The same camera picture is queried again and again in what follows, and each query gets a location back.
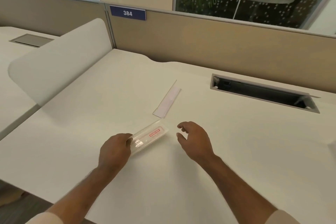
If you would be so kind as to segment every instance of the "red label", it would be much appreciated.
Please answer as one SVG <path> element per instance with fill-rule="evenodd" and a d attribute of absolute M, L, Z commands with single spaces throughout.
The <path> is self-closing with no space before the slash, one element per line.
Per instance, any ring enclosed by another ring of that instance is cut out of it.
<path fill-rule="evenodd" d="M 152 137 L 153 135 L 157 134 L 158 132 L 160 132 L 159 128 L 157 130 L 155 130 L 153 133 L 150 133 L 149 136 Z"/>

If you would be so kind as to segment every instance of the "sleeve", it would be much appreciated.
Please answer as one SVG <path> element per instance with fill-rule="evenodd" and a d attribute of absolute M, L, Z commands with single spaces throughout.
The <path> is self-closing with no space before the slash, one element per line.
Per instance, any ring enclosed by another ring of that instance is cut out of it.
<path fill-rule="evenodd" d="M 31 218 L 26 224 L 63 224 L 63 221 L 53 213 L 40 213 Z"/>
<path fill-rule="evenodd" d="M 266 221 L 265 224 L 300 224 L 290 216 L 288 213 L 282 210 L 275 211 Z"/>

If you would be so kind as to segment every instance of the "forearm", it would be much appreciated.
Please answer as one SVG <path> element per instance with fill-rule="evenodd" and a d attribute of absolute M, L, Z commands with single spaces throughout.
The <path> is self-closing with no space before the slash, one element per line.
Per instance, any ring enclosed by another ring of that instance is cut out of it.
<path fill-rule="evenodd" d="M 277 210 L 219 157 L 199 164 L 216 183 L 239 224 L 265 224 Z"/>
<path fill-rule="evenodd" d="M 56 214 L 64 224 L 79 224 L 99 194 L 116 174 L 117 172 L 107 171 L 101 167 L 95 168 L 47 212 Z"/>

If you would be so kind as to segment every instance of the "hand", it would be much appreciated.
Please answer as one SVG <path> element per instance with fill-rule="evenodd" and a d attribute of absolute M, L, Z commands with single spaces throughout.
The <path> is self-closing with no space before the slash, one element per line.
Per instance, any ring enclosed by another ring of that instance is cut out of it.
<path fill-rule="evenodd" d="M 117 134 L 111 136 L 100 148 L 98 167 L 111 172 L 119 172 L 131 155 L 132 134 Z"/>
<path fill-rule="evenodd" d="M 192 121 L 184 121 L 177 125 L 177 127 L 181 128 L 182 132 L 188 134 L 187 139 L 181 133 L 177 133 L 176 136 L 189 158 L 202 165 L 216 156 L 213 153 L 208 134 L 201 126 Z"/>

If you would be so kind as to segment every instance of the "plastic packaging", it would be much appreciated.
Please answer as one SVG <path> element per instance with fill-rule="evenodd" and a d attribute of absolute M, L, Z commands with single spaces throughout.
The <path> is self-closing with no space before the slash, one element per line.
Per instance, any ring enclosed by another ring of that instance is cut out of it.
<path fill-rule="evenodd" d="M 131 142 L 131 154 L 135 154 L 145 147 L 149 146 L 152 142 L 155 142 L 160 137 L 168 132 L 168 128 L 162 123 L 161 120 L 157 120 L 148 127 L 140 130 L 132 135 Z"/>

